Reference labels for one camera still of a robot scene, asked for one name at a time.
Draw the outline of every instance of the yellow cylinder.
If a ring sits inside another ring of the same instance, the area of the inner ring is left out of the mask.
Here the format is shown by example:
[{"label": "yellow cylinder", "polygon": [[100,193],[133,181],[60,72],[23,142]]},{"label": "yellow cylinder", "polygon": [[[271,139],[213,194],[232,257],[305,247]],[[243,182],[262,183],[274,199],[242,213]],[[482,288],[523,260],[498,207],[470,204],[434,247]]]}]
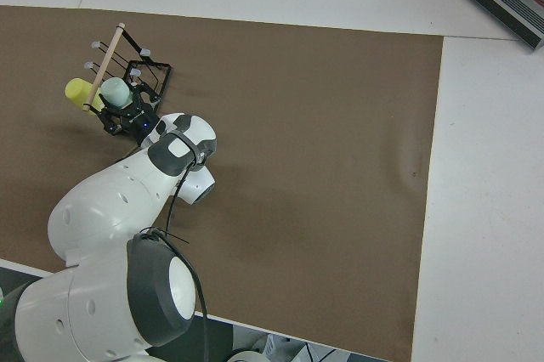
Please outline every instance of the yellow cylinder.
[{"label": "yellow cylinder", "polygon": [[[65,96],[77,107],[80,109],[83,107],[83,103],[87,101],[88,94],[91,92],[91,87],[93,85],[89,82],[86,82],[83,79],[75,78],[71,79],[65,88]],[[96,92],[94,96],[92,106],[96,110],[102,110],[104,103],[99,97],[100,89]]]}]

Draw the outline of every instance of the brown board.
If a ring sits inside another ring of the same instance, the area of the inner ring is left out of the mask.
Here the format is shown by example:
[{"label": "brown board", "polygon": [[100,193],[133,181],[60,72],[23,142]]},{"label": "brown board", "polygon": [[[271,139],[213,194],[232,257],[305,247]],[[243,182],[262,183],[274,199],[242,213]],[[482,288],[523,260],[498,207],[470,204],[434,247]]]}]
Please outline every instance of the brown board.
[{"label": "brown board", "polygon": [[215,190],[173,221],[210,313],[410,359],[442,37],[54,8],[0,21],[1,258],[62,269],[49,213],[130,150],[64,96],[124,22],[173,66],[161,111],[218,135]]}]

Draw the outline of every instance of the wooden stick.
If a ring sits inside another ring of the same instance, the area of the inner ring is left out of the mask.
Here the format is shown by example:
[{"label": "wooden stick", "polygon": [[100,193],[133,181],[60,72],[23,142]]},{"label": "wooden stick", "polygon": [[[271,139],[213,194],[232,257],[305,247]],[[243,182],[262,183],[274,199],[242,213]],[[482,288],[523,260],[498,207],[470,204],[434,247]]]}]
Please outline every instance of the wooden stick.
[{"label": "wooden stick", "polygon": [[96,73],[96,77],[94,78],[93,86],[91,87],[91,91],[88,94],[87,101],[83,104],[83,111],[89,111],[90,106],[93,103],[94,96],[99,90],[99,86],[100,83],[102,83],[102,78],[104,77],[105,70],[108,68],[111,56],[113,56],[113,53],[116,50],[116,46],[119,43],[119,39],[121,38],[124,28],[125,24],[123,23],[117,26],[116,33],[113,35],[110,46],[108,47],[108,50],[106,51],[104,58],[102,59],[102,63],[100,64],[99,71]]}]

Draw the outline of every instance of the brown table surface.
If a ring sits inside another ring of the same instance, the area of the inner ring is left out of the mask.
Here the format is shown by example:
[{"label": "brown table surface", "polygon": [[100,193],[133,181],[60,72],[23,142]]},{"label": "brown table surface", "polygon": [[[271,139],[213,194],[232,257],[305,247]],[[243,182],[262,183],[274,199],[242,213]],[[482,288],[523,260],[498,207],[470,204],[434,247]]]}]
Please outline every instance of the brown table surface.
[{"label": "brown table surface", "polygon": [[217,186],[173,226],[210,313],[410,359],[442,37],[54,8],[0,20],[0,257],[61,270],[50,211],[131,148],[63,94],[125,22],[174,67],[162,112],[218,135]]}]

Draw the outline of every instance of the white robotic arm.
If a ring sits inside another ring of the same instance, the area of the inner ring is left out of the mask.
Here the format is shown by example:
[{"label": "white robotic arm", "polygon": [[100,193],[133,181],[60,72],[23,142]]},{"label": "white robotic arm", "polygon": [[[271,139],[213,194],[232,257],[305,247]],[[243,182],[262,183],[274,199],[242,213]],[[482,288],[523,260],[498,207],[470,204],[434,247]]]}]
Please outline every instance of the white robotic arm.
[{"label": "white robotic arm", "polygon": [[196,179],[179,188],[190,203],[209,192],[213,178],[204,162],[215,152],[215,132],[181,114],[161,120],[153,135],[55,207],[48,236],[69,268],[6,296],[0,362],[159,361],[143,351],[188,329],[193,275],[174,248],[140,232],[183,178]]}]

